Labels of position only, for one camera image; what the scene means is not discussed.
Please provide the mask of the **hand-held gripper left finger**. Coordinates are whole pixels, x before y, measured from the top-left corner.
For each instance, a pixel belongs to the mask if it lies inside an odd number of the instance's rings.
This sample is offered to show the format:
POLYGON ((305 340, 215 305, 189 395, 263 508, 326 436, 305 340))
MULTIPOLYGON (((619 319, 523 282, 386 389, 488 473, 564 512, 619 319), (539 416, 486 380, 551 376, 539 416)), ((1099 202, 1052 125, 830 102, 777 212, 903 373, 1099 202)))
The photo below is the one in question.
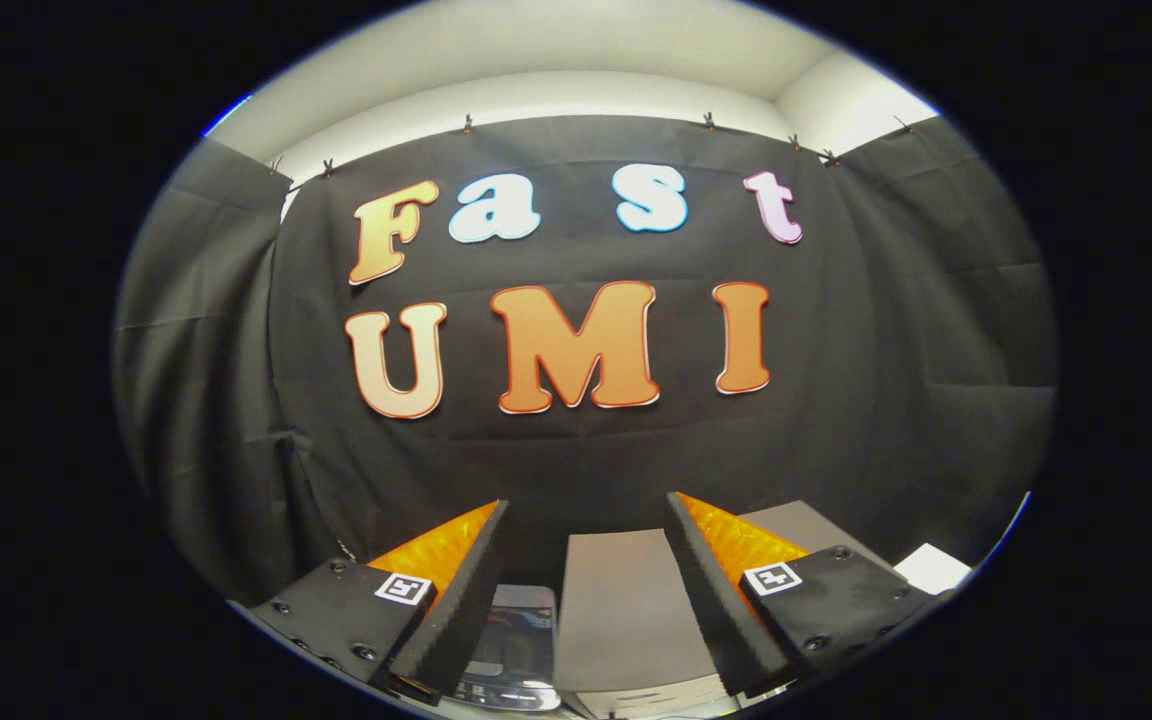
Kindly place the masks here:
POLYGON ((499 498, 370 561, 326 560, 248 607, 247 620, 361 691, 435 707, 486 624, 508 520, 499 498))

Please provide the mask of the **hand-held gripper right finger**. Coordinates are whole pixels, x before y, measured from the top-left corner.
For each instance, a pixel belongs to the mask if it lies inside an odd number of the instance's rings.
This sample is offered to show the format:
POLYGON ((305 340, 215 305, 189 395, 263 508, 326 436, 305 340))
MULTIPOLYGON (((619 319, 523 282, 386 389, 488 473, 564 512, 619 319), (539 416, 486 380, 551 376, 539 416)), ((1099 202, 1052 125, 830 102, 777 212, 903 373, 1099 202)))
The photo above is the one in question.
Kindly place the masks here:
POLYGON ((851 544, 806 550, 699 498, 664 502, 664 533, 727 692, 836 675, 934 607, 851 544))

